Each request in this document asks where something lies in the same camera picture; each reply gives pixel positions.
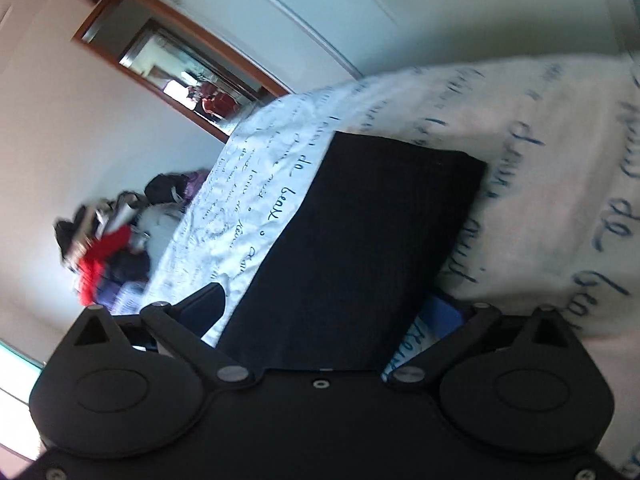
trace bed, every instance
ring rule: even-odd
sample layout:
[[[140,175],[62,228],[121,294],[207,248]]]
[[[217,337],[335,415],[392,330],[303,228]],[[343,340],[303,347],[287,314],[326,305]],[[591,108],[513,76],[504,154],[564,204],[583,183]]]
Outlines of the bed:
[[[638,67],[626,56],[411,68],[286,96],[235,130],[145,304],[220,283],[225,313],[204,336],[215,346],[345,132],[488,164],[438,276],[448,294],[512,314],[548,304],[584,337],[622,333],[640,324],[638,123]]]

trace blue fabric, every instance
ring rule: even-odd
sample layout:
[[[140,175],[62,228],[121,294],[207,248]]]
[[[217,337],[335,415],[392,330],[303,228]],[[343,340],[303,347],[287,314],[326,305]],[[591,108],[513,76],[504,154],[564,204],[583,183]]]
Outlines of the blue fabric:
[[[457,309],[437,296],[427,298],[418,317],[438,339],[449,335],[465,322]]]
[[[113,307],[110,309],[112,316],[130,316],[138,314],[142,307],[142,296],[145,293],[145,282],[129,282],[125,283],[118,296],[116,297]]]
[[[119,283],[103,278],[95,291],[95,302],[105,306],[107,309],[112,309],[120,292],[120,287]]]

